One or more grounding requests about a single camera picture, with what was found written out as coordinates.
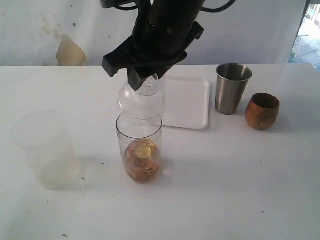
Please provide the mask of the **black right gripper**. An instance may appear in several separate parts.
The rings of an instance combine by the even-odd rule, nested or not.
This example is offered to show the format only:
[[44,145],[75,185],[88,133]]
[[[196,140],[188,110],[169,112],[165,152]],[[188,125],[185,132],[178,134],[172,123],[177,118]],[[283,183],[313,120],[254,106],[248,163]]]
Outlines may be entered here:
[[127,81],[134,91],[139,90],[148,77],[161,79],[174,65],[184,61],[187,48],[200,39],[204,28],[195,21],[186,35],[180,29],[147,32],[150,35],[145,39],[130,36],[102,59],[102,67],[110,77],[127,69]]

